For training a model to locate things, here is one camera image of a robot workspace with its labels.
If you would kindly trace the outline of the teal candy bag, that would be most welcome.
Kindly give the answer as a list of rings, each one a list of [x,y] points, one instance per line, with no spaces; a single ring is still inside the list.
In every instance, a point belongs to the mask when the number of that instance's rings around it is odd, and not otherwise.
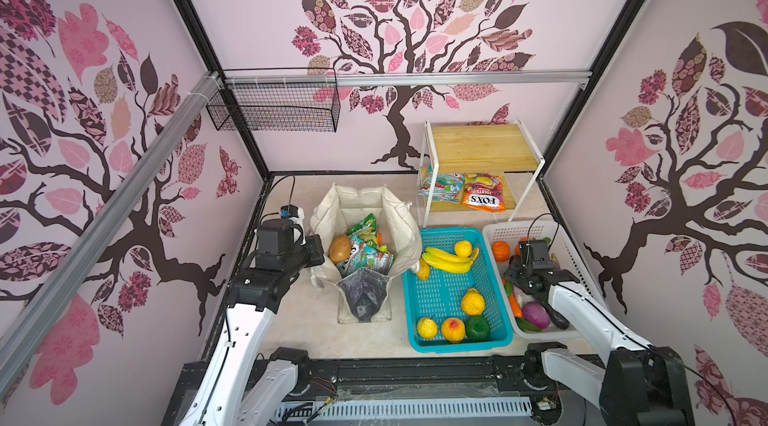
[[[352,243],[351,256],[347,261],[336,265],[343,278],[360,269],[370,269],[382,275],[389,273],[394,262],[393,254],[379,251],[357,237],[352,237],[350,240]]]

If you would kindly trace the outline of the brown potato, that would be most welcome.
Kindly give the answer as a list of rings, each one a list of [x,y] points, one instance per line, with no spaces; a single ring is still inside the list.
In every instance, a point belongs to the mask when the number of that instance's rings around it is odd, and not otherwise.
[[[340,264],[349,259],[351,256],[352,243],[350,238],[341,234],[335,236],[328,249],[328,256],[334,264]]]

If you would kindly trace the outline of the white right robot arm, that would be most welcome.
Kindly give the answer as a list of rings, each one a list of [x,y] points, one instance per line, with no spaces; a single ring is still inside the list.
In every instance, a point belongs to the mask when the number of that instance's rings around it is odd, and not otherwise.
[[[543,240],[520,244],[506,281],[533,297],[551,321],[571,326],[601,362],[594,364],[560,342],[526,349],[522,374],[538,390],[562,384],[595,406],[608,425],[692,425],[686,368],[669,347],[651,342],[598,304],[578,278],[555,268]]]

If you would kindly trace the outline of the dark purple eggplant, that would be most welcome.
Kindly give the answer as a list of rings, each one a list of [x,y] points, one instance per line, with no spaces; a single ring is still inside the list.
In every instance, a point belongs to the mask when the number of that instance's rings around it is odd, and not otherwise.
[[[550,304],[545,304],[544,309],[549,315],[550,322],[560,330],[566,330],[570,327],[570,321],[560,312],[555,310]]]

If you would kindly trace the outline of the yellow-green candy bag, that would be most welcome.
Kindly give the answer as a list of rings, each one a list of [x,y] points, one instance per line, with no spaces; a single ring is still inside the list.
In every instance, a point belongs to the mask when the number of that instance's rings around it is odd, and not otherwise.
[[[366,215],[360,222],[352,226],[346,235],[357,237],[363,242],[378,243],[378,225],[375,215],[373,213]]]

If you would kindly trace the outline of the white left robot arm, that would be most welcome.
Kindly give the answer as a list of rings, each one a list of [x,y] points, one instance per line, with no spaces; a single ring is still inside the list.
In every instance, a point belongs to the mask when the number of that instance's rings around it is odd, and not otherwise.
[[[255,230],[226,298],[224,324],[181,425],[266,425],[300,382],[297,359],[270,359],[251,389],[247,382],[266,332],[302,270],[324,261],[322,242],[307,236],[301,217],[272,218]]]

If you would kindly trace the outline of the beige canvas tote bag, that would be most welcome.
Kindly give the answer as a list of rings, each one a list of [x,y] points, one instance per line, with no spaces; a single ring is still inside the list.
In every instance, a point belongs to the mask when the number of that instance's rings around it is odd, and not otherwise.
[[[334,185],[310,226],[324,248],[324,262],[310,269],[311,283],[338,293],[338,322],[390,320],[390,287],[420,265],[422,240],[411,204],[386,187]]]

